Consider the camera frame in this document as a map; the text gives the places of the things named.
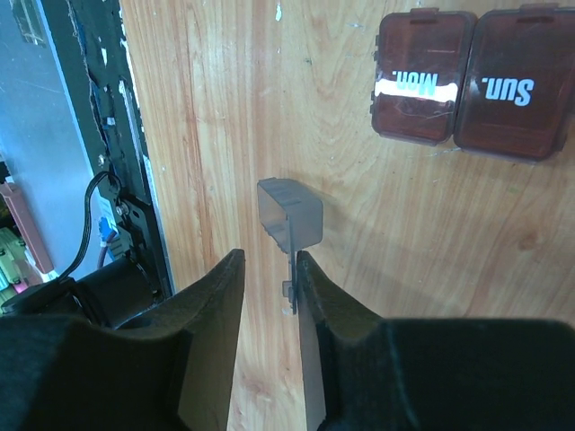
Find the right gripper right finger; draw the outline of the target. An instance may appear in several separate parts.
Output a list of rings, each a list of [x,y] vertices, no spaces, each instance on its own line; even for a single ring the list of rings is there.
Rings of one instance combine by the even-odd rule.
[[[310,253],[296,271],[307,429],[573,429],[569,324],[384,318]]]

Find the grey pill box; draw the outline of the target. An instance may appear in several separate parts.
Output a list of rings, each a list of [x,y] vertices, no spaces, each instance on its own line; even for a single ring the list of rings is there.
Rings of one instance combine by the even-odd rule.
[[[282,294],[296,313],[296,256],[323,240],[323,202],[303,183],[275,177],[258,181],[257,199],[264,231],[287,255],[290,275]]]

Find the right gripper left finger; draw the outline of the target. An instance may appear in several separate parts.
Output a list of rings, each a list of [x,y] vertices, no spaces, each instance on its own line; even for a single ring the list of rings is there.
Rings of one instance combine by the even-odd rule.
[[[223,430],[245,257],[117,329],[70,314],[1,320],[4,430]]]

